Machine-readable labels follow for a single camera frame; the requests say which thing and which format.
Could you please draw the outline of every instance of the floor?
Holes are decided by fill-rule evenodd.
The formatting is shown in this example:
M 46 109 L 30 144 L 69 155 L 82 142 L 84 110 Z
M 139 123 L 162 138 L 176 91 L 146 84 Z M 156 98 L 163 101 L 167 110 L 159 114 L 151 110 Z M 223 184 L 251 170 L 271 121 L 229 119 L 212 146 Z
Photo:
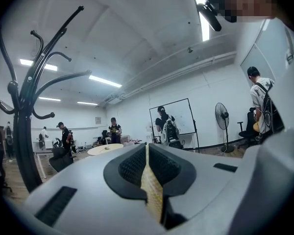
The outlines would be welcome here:
M 209 148 L 209 149 L 201 149 L 200 153 L 202 154 L 209 154 L 209 155 L 218 155 L 218 156 L 226 156 L 226 157 L 236 157 L 236 158 L 242 158 L 245 149 L 240 148 L 235 150 L 231 153 L 222 153 L 220 148 Z M 74 161 L 82 160 L 89 155 L 87 154 L 87 151 L 83 151 L 80 154 L 77 154 L 77 157 L 74 158 Z M 42 173 L 40 171 L 40 167 L 37 162 L 37 158 L 35 158 L 36 165 L 38 168 L 38 171 L 41 175 L 42 181 L 46 182 L 48 179 L 53 177 L 57 172 L 48 164 L 48 158 L 41 156 L 41 162 L 46 174 L 46 179 L 42 177 Z M 23 201 L 28 197 L 28 191 L 23 183 L 17 162 L 14 160 L 13 162 L 8 162 L 6 159 L 3 161 L 3 166 L 6 173 L 6 182 L 8 185 L 12 188 L 13 192 L 10 193 L 8 190 L 5 190 L 4 194 L 12 200 L 15 204 L 22 204 Z M 150 204 L 148 206 L 151 213 L 157 218 L 160 218 L 161 213 L 161 204 L 162 204 L 162 188 L 159 185 L 157 179 L 153 175 L 151 169 L 149 166 L 146 166 L 144 170 L 144 174 L 142 176 L 142 188 L 147 191 L 148 198 L 150 200 Z

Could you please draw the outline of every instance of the white ceiling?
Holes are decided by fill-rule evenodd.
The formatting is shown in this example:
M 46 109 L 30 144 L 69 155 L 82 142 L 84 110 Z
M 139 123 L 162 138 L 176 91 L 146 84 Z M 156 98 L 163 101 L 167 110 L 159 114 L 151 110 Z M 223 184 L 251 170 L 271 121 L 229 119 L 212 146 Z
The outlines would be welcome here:
M 236 49 L 240 25 L 223 18 L 222 31 L 211 30 L 211 39 L 202 42 L 194 0 L 17 0 L 2 25 L 19 81 L 28 70 L 19 59 L 33 59 L 37 52 L 30 31 L 37 31 L 47 44 L 80 5 L 85 9 L 54 48 L 71 57 L 72 62 L 53 57 L 49 63 L 57 65 L 58 71 L 44 71 L 40 84 L 91 70 L 94 76 L 122 87 L 80 77 L 55 84 L 42 96 L 102 103 L 111 94 L 129 94 L 160 76 Z M 188 47 L 194 51 L 188 53 Z

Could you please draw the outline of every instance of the fluorescent light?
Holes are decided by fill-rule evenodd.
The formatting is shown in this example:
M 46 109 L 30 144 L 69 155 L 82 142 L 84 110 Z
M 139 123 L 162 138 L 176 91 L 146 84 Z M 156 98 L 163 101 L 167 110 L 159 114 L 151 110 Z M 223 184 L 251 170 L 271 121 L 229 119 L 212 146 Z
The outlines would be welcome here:
M 86 102 L 77 102 L 78 104 L 90 104 L 90 105 L 98 105 L 98 104 L 95 104 L 95 103 L 86 103 Z
M 33 64 L 33 61 L 31 60 L 26 60 L 26 59 L 20 59 L 21 65 L 26 65 L 26 66 L 31 66 Z M 45 69 L 51 70 L 51 71 L 57 71 L 58 67 L 55 65 L 45 65 Z
M 196 4 L 199 3 L 206 3 L 206 0 L 195 0 Z M 200 18 L 200 24 L 201 24 L 201 33 L 202 33 L 202 40 L 207 41 L 210 38 L 210 26 L 208 21 L 204 18 L 204 16 L 199 13 L 199 18 Z
M 48 98 L 48 97 L 42 97 L 42 96 L 39 96 L 39 99 L 50 100 L 50 101 L 61 101 L 60 99 Z
M 116 84 L 114 82 L 111 82 L 111 81 L 108 81 L 108 80 L 105 80 L 105 79 L 102 79 L 102 78 L 99 78 L 99 77 L 96 77 L 96 76 L 92 76 L 92 75 L 89 76 L 89 79 L 92 79 L 92 80 L 100 82 L 100 83 L 112 85 L 112 86 L 115 86 L 115 87 L 118 87 L 118 88 L 120 88 L 122 86 L 121 84 Z
M 263 27 L 263 31 L 265 31 L 269 25 L 269 22 L 270 22 L 270 19 L 266 19 L 265 20 L 265 24 L 264 24 L 264 27 Z

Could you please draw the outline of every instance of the fan base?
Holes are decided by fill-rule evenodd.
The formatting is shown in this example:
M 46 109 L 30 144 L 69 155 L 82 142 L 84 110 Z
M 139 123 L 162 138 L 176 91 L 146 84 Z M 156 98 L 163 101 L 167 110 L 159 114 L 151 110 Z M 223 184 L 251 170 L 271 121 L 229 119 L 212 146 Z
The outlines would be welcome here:
M 232 151 L 234 151 L 234 147 L 233 146 L 230 146 L 230 145 L 228 145 L 228 146 L 223 146 L 222 148 L 221 148 L 221 151 L 222 152 L 225 152 L 225 153 L 229 153 L 229 152 L 232 152 Z

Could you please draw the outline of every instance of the standing fan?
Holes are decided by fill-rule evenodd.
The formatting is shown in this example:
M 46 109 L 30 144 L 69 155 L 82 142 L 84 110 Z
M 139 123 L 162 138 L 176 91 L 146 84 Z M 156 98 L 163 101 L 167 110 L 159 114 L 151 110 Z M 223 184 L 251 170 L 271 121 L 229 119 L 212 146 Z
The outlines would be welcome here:
M 227 133 L 227 127 L 229 125 L 229 113 L 227 112 L 226 107 L 221 103 L 216 104 L 215 110 L 217 123 L 219 127 L 226 132 L 226 145 L 221 148 L 221 151 L 226 153 L 232 152 L 234 151 L 234 147 L 229 145 Z

